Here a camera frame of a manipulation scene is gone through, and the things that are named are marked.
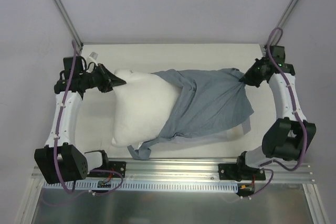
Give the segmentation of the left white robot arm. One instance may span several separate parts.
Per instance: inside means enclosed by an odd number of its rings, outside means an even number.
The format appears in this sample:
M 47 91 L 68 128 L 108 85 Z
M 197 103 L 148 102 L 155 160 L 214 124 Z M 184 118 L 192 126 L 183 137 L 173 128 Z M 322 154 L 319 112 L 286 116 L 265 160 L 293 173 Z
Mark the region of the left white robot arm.
M 87 63 L 82 56 L 63 59 L 64 69 L 54 86 L 56 110 L 45 146 L 35 150 L 34 159 L 49 184 L 72 182 L 86 177 L 110 177 L 113 167 L 104 150 L 81 152 L 75 131 L 83 96 L 89 89 L 107 93 L 126 82 L 103 64 Z

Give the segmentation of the white pillow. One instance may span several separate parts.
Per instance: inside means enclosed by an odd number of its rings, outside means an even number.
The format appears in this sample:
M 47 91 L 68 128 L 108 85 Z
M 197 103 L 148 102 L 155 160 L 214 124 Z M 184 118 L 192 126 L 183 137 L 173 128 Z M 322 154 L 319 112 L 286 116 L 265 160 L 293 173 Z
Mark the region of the white pillow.
M 117 86 L 112 145 L 127 147 L 158 137 L 181 94 L 181 88 L 152 73 L 117 69 L 126 84 Z

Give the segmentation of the blue beige striped pillowcase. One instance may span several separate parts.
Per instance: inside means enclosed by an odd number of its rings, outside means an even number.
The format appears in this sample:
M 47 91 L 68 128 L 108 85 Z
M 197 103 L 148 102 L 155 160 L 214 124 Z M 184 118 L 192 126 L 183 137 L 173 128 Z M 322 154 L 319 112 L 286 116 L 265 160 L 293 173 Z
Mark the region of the blue beige striped pillowcase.
M 201 138 L 226 138 L 234 130 L 242 135 L 251 130 L 252 106 L 247 98 L 243 73 L 236 68 L 220 70 L 160 71 L 156 76 L 181 88 L 172 112 L 157 137 L 134 149 L 128 146 L 132 158 L 148 160 L 151 147 L 174 141 L 193 142 Z

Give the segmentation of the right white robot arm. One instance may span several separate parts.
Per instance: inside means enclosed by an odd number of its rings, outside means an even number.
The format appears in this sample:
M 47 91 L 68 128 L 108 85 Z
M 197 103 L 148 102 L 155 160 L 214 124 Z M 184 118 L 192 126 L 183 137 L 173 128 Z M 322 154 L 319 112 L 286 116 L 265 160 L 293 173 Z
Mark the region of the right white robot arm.
M 235 167 L 238 180 L 263 172 L 271 163 L 286 171 L 295 171 L 316 134 L 316 125 L 307 121 L 299 104 L 295 69 L 285 59 L 283 46 L 266 46 L 266 55 L 256 59 L 240 79 L 252 87 L 259 87 L 263 81 L 268 83 L 275 102 L 276 120 L 258 148 L 238 156 Z

